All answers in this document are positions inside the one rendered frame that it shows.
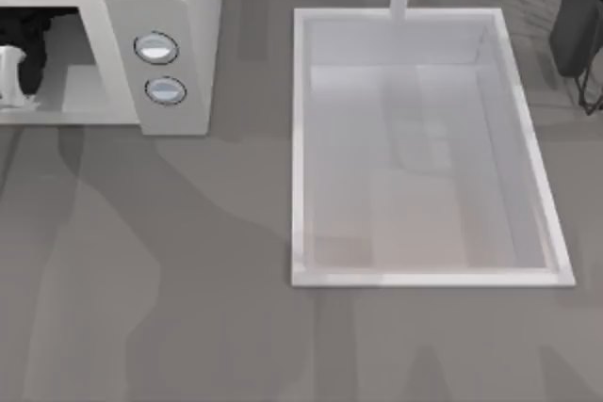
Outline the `pale grey rounded box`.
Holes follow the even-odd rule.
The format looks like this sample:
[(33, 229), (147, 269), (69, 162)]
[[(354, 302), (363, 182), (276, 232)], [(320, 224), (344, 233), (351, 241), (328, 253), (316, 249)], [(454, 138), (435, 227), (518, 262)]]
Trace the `pale grey rounded box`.
[(37, 93), (23, 94), (18, 80), (18, 66), (24, 51), (12, 45), (0, 46), (0, 110), (32, 111), (38, 108)]

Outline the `large round microwave knob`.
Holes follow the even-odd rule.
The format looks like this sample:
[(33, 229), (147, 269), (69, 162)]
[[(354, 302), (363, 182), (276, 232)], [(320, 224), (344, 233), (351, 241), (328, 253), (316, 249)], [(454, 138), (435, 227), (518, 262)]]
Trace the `large round microwave knob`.
[(159, 31), (136, 37), (134, 51), (142, 61), (152, 65), (170, 64), (179, 55), (177, 42)]

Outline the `small round microwave knob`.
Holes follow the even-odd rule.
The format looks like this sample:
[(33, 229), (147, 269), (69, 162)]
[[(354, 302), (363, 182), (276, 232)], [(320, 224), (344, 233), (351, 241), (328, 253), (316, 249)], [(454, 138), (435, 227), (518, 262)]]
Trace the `small round microwave knob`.
[(178, 79), (169, 76), (147, 81), (144, 90), (146, 96), (159, 105), (178, 105), (187, 97), (186, 86)]

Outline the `white sink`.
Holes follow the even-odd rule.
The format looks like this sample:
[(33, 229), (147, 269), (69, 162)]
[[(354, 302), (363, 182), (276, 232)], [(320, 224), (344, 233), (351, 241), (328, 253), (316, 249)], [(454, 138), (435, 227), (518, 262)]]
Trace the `white sink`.
[(573, 287), (499, 8), (293, 14), (295, 287)]

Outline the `black folding frame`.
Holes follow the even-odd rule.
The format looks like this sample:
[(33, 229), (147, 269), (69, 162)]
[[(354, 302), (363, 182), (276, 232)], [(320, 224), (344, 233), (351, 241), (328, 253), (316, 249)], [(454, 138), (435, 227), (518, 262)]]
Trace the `black folding frame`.
[(561, 0), (548, 43), (560, 76), (574, 80), (578, 104), (587, 115), (603, 111), (603, 89), (586, 99), (597, 54), (603, 50), (603, 0)]

